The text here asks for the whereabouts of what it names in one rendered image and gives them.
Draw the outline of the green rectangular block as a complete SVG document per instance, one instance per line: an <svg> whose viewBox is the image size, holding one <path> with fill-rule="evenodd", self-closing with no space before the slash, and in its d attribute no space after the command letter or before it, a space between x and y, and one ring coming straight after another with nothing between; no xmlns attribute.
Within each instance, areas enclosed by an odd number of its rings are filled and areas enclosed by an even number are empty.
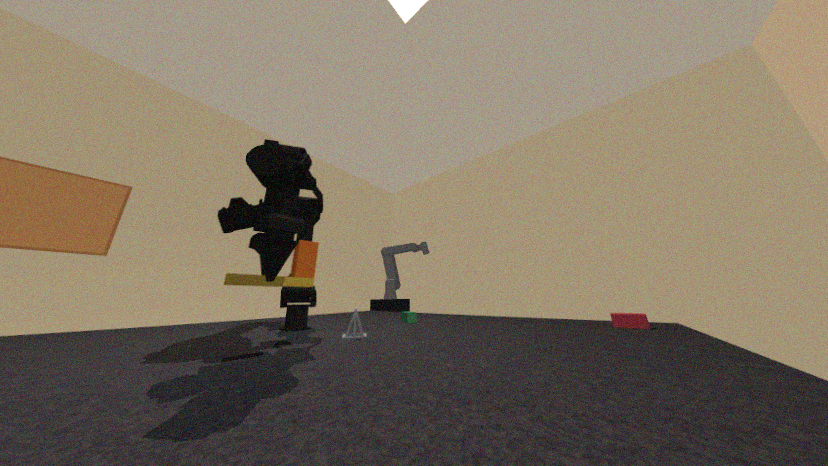
<svg viewBox="0 0 828 466"><path fill-rule="evenodd" d="M416 312L400 312L400 322L417 323Z"/></svg>

